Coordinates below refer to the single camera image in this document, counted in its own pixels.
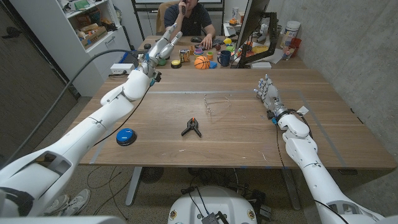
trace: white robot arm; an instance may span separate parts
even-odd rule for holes
[[[107,93],[99,110],[89,115],[56,143],[28,154],[0,170],[0,217],[40,215],[64,190],[83,156],[113,124],[132,111],[133,101],[141,99],[150,85],[160,80],[155,70],[180,40],[179,32],[169,43],[174,24],[148,51],[141,66],[130,73],[127,82]],[[50,164],[35,161],[52,157]]]
[[[254,91],[264,102],[267,110],[275,115],[279,128],[286,130],[283,134],[286,152],[302,170],[323,224],[345,221],[375,223],[384,219],[382,215],[358,205],[341,192],[318,157],[318,146],[309,136],[309,127],[284,106],[277,88],[267,75],[265,80],[259,81],[259,90]]]

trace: cabinet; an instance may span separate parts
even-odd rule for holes
[[[129,50],[126,35],[120,25],[112,0],[88,0],[85,11],[64,13],[57,0],[10,0],[27,25],[51,54],[62,71],[71,80],[90,57],[104,50]],[[88,49],[81,44],[75,29],[76,16],[90,10],[100,10],[101,18],[113,21],[116,31],[110,31]],[[102,55],[90,63],[73,82],[81,96],[93,96],[111,74],[110,67],[122,59],[124,53]]]

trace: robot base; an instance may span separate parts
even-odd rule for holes
[[[205,186],[198,189],[209,213],[217,214],[220,211],[226,215],[228,223],[257,223],[251,204],[236,192],[219,186]],[[203,216],[208,216],[198,190],[195,189],[190,194],[192,199],[189,194],[185,194],[174,202],[170,209],[168,224],[202,224],[200,212],[192,200],[198,205]]]

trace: sneaker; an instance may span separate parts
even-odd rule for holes
[[[81,212],[90,199],[90,190],[83,189],[68,205],[61,210],[58,216],[72,216]]]
[[[61,208],[63,208],[69,201],[69,195],[59,196],[48,208],[43,212],[44,216],[53,215],[57,213]]]

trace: black mug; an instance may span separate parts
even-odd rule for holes
[[[218,63],[221,66],[227,67],[229,65],[229,61],[231,60],[231,52],[229,50],[222,50],[220,56],[217,57]]]

